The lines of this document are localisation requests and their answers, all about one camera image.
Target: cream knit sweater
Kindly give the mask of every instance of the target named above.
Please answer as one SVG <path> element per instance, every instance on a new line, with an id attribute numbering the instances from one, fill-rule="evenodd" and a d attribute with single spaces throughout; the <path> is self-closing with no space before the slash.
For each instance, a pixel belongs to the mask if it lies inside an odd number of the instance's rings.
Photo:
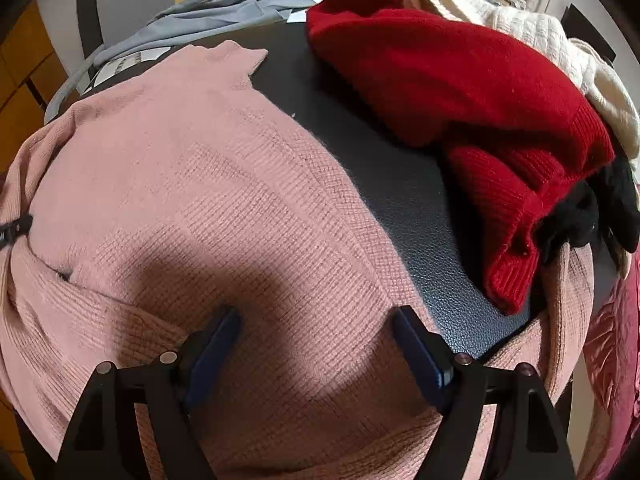
<path id="1" fill-rule="evenodd" d="M 390 310 L 437 328 L 345 171 L 252 88 L 265 55 L 185 47 L 20 148 L 0 222 L 33 226 L 0 251 L 0 385 L 52 456 L 95 365 L 149 362 L 222 303 L 242 335 L 191 418 L 219 478 L 410 480 L 429 449 L 440 417 Z M 542 279 L 548 309 L 489 364 L 531 362 L 556 400 L 593 306 L 590 248 L 564 246 Z"/>

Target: sweater cuff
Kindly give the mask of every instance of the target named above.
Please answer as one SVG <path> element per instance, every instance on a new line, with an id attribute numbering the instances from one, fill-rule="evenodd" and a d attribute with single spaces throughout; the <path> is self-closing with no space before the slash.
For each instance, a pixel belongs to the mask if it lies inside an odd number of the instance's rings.
<path id="1" fill-rule="evenodd" d="M 482 215 L 487 240 L 511 244 L 523 223 L 536 221 L 542 201 L 500 158 L 478 146 L 448 144 L 447 158 L 458 180 Z M 497 253 L 489 248 L 487 253 Z"/>
<path id="2" fill-rule="evenodd" d="M 578 137 L 586 146 L 583 159 L 576 161 L 574 177 L 581 180 L 593 171 L 599 170 L 615 158 L 609 133 L 596 111 L 585 100 L 577 109 L 569 124 L 569 133 Z"/>
<path id="3" fill-rule="evenodd" d="M 488 269 L 484 282 L 489 299 L 507 316 L 520 311 L 538 268 L 538 250 L 517 254 L 511 249 Z"/>

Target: white wall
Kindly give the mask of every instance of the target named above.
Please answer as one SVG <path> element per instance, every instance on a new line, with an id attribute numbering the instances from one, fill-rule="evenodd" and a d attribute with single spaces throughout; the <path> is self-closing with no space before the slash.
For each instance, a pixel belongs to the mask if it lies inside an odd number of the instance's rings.
<path id="1" fill-rule="evenodd" d="M 574 369 L 574 389 L 572 391 L 571 415 L 569 417 L 569 431 L 567 443 L 574 468 L 578 471 L 580 460 L 587 445 L 595 396 L 589 382 L 587 365 L 584 362 L 584 354 L 580 354 Z"/>
<path id="2" fill-rule="evenodd" d="M 37 2 L 53 48 L 66 73 L 71 75 L 84 61 L 78 31 L 76 0 L 37 0 Z M 89 78 L 85 76 L 78 84 L 78 90 L 83 91 L 88 84 Z"/>
<path id="3" fill-rule="evenodd" d="M 640 107 L 640 63 L 625 37 L 599 0 L 549 0 L 546 12 L 562 19 L 564 10 L 574 4 L 587 17 L 616 53 L 613 68 L 620 76 L 636 108 Z"/>

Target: red sweater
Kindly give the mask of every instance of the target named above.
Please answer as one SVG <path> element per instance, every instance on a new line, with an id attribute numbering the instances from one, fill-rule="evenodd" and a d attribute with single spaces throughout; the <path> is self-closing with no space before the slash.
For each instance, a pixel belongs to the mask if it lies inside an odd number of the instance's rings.
<path id="1" fill-rule="evenodd" d="M 484 288 L 507 314 L 538 264 L 536 223 L 613 160 L 604 124 L 527 45 L 402 0 L 324 0 L 309 41 L 410 146 L 434 140 L 484 220 Z"/>

